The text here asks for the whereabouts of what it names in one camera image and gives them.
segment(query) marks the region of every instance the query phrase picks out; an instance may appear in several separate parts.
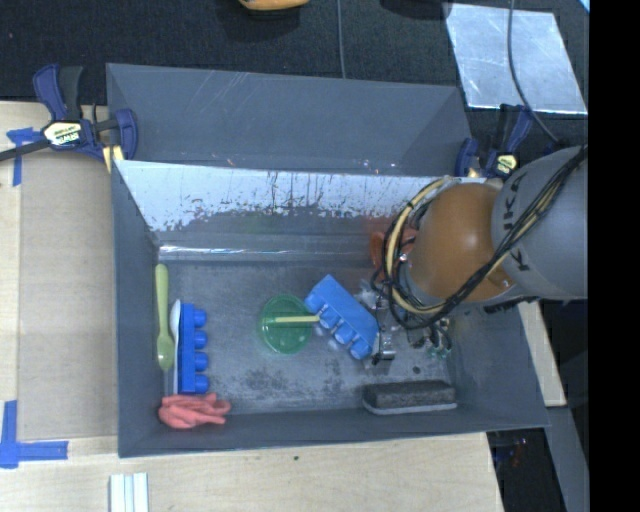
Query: yellow spoon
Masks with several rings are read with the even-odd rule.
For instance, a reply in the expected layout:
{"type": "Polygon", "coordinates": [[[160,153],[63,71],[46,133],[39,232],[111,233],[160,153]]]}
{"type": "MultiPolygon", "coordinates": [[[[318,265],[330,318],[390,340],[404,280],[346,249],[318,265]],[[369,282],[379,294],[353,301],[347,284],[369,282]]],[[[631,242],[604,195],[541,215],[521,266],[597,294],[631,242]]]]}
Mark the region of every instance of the yellow spoon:
{"type": "Polygon", "coordinates": [[[158,364],[162,371],[166,372],[173,366],[174,344],[169,334],[169,270],[162,263],[156,265],[156,297],[160,325],[157,341],[158,364]]]}

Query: green plastic cup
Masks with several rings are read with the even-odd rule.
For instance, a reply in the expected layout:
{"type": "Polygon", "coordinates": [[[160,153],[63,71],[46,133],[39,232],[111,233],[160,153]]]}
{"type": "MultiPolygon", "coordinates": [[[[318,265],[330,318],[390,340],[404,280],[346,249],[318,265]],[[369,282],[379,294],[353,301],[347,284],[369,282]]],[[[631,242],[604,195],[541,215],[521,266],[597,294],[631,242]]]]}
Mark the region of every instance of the green plastic cup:
{"type": "Polygon", "coordinates": [[[279,354],[295,354],[309,341],[311,325],[318,317],[311,315],[298,297],[276,295],[262,308],[259,331],[262,340],[279,354]]]}

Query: green bowl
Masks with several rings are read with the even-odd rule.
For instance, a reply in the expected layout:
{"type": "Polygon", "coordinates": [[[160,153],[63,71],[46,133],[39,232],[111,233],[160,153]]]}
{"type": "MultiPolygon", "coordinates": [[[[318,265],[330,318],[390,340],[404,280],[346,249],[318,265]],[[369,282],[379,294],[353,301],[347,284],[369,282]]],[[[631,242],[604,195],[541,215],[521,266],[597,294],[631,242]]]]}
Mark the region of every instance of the green bowl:
{"type": "Polygon", "coordinates": [[[274,319],[307,316],[309,311],[298,297],[276,295],[262,308],[258,329],[262,340],[279,354],[295,354],[309,341],[311,323],[275,323],[274,319]]]}

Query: wooden table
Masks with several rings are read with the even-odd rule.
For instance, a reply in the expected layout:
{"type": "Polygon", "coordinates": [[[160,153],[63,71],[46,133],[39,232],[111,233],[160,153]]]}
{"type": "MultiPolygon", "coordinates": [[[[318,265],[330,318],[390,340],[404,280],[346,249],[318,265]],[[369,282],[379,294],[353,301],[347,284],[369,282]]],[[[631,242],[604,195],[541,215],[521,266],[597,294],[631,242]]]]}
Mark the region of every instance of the wooden table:
{"type": "MultiPolygon", "coordinates": [[[[12,147],[7,130],[38,129],[48,119],[39,104],[0,102],[0,149],[12,147]]],[[[18,399],[18,416],[23,417],[19,439],[58,437],[70,438],[70,443],[66,461],[0,469],[0,510],[107,510],[109,476],[138,472],[148,474],[153,512],[503,510],[484,433],[119,459],[115,357],[109,359],[115,353],[109,324],[111,239],[87,243],[78,237],[110,229],[110,215],[101,210],[110,207],[106,167],[81,155],[44,150],[24,158],[21,186],[11,186],[12,175],[13,162],[2,162],[0,401],[18,399]],[[80,186],[74,181],[78,169],[86,171],[84,177],[80,173],[80,186]],[[34,201],[29,187],[36,186],[41,187],[40,199],[34,201]],[[55,212],[47,203],[56,205],[55,212]],[[61,251],[74,247],[80,256],[76,251],[75,258],[60,257],[61,251]],[[28,275],[21,275],[21,268],[28,268],[28,275]],[[106,291],[101,283],[108,283],[106,291]],[[35,313],[24,317],[32,300],[41,305],[39,328],[25,328],[34,325],[35,313]],[[69,308],[77,308],[74,301],[89,304],[77,322],[68,315],[69,308]],[[64,321],[61,310],[67,311],[64,321]],[[98,336],[78,327],[93,321],[102,322],[98,336]],[[51,323],[55,328],[47,330],[51,323]],[[96,372],[100,385],[93,379],[96,372]]],[[[526,304],[520,312],[545,403],[565,405],[538,306],[526,304]]]]}

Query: wires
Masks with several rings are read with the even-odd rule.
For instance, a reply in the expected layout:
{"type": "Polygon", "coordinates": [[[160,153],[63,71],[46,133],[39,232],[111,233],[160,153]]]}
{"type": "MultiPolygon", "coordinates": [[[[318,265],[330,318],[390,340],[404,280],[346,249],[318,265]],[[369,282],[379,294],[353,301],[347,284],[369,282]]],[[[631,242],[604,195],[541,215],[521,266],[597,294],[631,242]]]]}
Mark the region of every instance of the wires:
{"type": "Polygon", "coordinates": [[[516,3],[516,0],[511,0],[511,5],[509,6],[509,22],[507,24],[507,55],[509,57],[509,69],[511,71],[511,78],[513,79],[513,83],[516,86],[516,89],[518,90],[518,95],[520,96],[522,103],[524,103],[524,106],[527,107],[527,109],[531,113],[531,117],[533,117],[533,120],[547,135],[547,137],[549,137],[553,141],[554,144],[558,144],[560,142],[560,139],[558,139],[553,133],[551,133],[549,128],[547,128],[547,126],[542,122],[542,119],[540,119],[540,116],[538,116],[538,114],[536,114],[535,111],[531,108],[529,101],[527,100],[524,92],[522,91],[522,87],[520,85],[520,81],[518,80],[518,76],[516,75],[516,69],[513,63],[513,48],[512,48],[513,46],[512,45],[512,39],[513,39],[512,26],[513,26],[513,11],[515,10],[515,3],[516,3]]]}
{"type": "Polygon", "coordinates": [[[437,180],[422,189],[416,197],[407,203],[387,230],[382,249],[382,269],[378,269],[372,277],[373,282],[379,273],[383,272],[383,290],[385,288],[387,290],[390,311],[395,320],[408,330],[431,327],[464,301],[489,274],[498,269],[505,258],[509,256],[510,250],[547,215],[571,173],[586,160],[587,151],[588,147],[582,146],[574,157],[556,171],[518,220],[514,222],[513,227],[500,242],[490,260],[471,275],[454,294],[433,306],[422,304],[410,291],[404,288],[399,280],[399,268],[403,261],[399,254],[400,243],[398,240],[402,240],[401,233],[407,218],[410,212],[416,209],[418,203],[430,192],[433,192],[434,189],[441,189],[445,179],[437,180]]]}
{"type": "Polygon", "coordinates": [[[347,78],[347,73],[344,66],[344,44],[342,42],[342,3],[340,0],[336,0],[336,9],[338,11],[338,51],[340,52],[340,72],[342,78],[347,78]]]}

